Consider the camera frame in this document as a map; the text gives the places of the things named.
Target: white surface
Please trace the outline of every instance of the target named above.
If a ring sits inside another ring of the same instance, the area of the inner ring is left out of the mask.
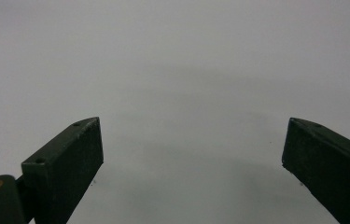
[[[350,138],[350,1],[0,1],[0,175],[94,116],[69,223],[336,223],[281,155]]]

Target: white table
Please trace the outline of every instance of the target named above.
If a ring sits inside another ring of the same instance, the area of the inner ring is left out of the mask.
[[[290,117],[350,138],[350,0],[0,1],[0,175],[94,116],[69,223],[337,223],[281,155]]]

